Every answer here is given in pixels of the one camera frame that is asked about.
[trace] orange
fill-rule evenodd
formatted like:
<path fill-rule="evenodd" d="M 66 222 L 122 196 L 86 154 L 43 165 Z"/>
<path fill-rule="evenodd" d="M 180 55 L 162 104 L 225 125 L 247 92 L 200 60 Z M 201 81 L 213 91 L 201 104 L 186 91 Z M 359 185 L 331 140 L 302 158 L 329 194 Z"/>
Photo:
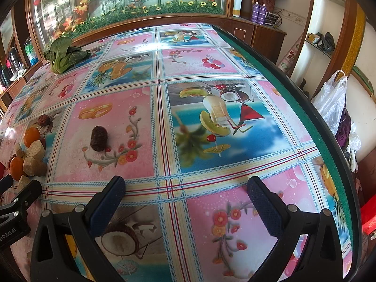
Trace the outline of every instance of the orange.
<path fill-rule="evenodd" d="M 31 143 L 33 143 L 36 140 L 40 140 L 41 133 L 39 132 L 38 128 L 30 127 L 26 129 L 25 135 L 24 135 L 24 144 L 26 147 L 30 147 Z"/>
<path fill-rule="evenodd" d="M 15 181 L 19 181 L 22 175 L 27 176 L 23 169 L 23 159 L 20 157 L 14 157 L 9 164 L 9 170 L 11 171 L 11 176 Z"/>

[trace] red flower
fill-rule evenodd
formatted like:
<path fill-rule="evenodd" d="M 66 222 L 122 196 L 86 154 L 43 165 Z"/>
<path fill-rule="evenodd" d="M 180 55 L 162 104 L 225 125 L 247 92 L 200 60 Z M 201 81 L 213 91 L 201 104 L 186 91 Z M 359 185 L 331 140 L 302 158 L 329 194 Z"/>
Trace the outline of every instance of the red flower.
<path fill-rule="evenodd" d="M 234 272 L 232 270 L 227 270 L 223 273 L 226 277 L 232 277 L 234 275 Z"/>
<path fill-rule="evenodd" d="M 239 209 L 232 209 L 231 210 L 231 218 L 232 219 L 235 219 L 235 220 L 238 220 L 241 216 L 241 212 Z"/>
<path fill-rule="evenodd" d="M 231 228 L 231 233 L 235 233 L 236 231 L 238 231 L 240 228 L 239 225 L 233 225 L 232 228 Z"/>
<path fill-rule="evenodd" d="M 223 260 L 222 260 L 222 258 L 215 258 L 215 259 L 213 259 L 213 263 L 214 264 L 221 264 L 221 263 L 223 263 Z"/>
<path fill-rule="evenodd" d="M 136 146 L 136 141 L 135 140 L 129 140 L 128 141 L 128 148 L 132 149 L 135 146 Z"/>
<path fill-rule="evenodd" d="M 216 226 L 218 226 L 218 227 L 224 227 L 227 224 L 227 222 L 228 222 L 228 218 L 227 218 L 226 212 L 220 211 L 220 212 L 214 213 L 214 215 L 213 215 L 213 221 L 214 221 L 214 224 Z"/>
<path fill-rule="evenodd" d="M 246 250 L 246 249 L 247 249 L 247 244 L 244 243 L 244 242 L 241 242 L 241 241 L 237 241 L 237 242 L 236 242 L 236 247 L 237 247 L 239 250 Z"/>
<path fill-rule="evenodd" d="M 133 162 L 137 159 L 137 151 L 130 150 L 125 154 L 125 159 L 127 159 L 128 162 Z"/>

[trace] purple spray can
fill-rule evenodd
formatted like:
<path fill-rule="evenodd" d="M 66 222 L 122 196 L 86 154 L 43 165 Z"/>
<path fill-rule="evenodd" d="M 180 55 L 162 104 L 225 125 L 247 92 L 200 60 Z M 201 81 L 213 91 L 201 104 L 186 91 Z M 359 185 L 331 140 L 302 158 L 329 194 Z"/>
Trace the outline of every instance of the purple spray can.
<path fill-rule="evenodd" d="M 257 24 L 264 24 L 265 17 L 266 17 L 266 7 L 265 7 L 265 4 L 263 4 L 262 6 L 260 6 L 259 15 L 257 17 Z"/>
<path fill-rule="evenodd" d="M 258 17 L 259 10 L 260 10 L 260 5 L 258 4 L 258 2 L 256 2 L 252 6 L 252 16 L 251 16 L 251 21 L 252 22 L 255 22 L 255 23 L 257 22 L 257 17 Z"/>

